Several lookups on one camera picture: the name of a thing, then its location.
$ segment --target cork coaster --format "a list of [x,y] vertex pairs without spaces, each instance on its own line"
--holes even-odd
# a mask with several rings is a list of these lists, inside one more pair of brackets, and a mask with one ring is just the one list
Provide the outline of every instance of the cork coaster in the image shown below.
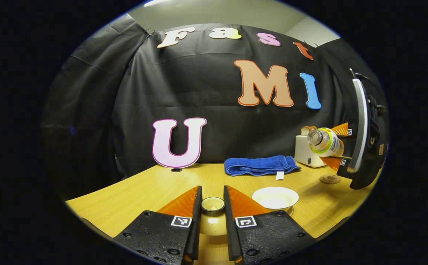
[[320,181],[326,184],[337,184],[338,182],[342,181],[342,177],[337,175],[323,175],[320,177]]

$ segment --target white plate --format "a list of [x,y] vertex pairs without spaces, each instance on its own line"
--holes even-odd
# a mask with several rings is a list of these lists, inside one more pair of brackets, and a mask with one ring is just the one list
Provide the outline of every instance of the white plate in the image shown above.
[[255,191],[251,198],[264,208],[280,210],[296,204],[299,200],[299,195],[290,188],[267,187]]

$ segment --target blue towel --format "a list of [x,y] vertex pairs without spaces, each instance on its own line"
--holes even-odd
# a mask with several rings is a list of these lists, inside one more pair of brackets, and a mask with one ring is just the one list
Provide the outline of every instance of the blue towel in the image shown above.
[[250,174],[264,176],[278,171],[289,173],[301,169],[291,156],[273,156],[271,158],[229,158],[224,162],[225,173],[231,176]]

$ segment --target table surface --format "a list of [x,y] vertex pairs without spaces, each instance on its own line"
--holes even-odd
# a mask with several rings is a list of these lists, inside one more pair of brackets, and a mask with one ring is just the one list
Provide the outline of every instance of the table surface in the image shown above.
[[[296,191],[299,201],[293,206],[292,218],[314,238],[330,230],[343,218],[352,215],[369,195],[374,182],[360,190],[350,188],[351,180],[342,178],[337,184],[322,183],[324,174],[336,173],[328,166],[302,169],[276,176],[229,176],[224,164],[194,164],[180,172],[156,165],[130,178],[99,191],[66,201],[81,218],[86,218],[104,233],[115,237],[145,210],[157,211],[168,202],[197,185],[202,196],[223,198],[224,185],[229,185],[247,196],[271,186]],[[195,264],[233,265],[229,261],[226,236],[200,234],[199,260]]]

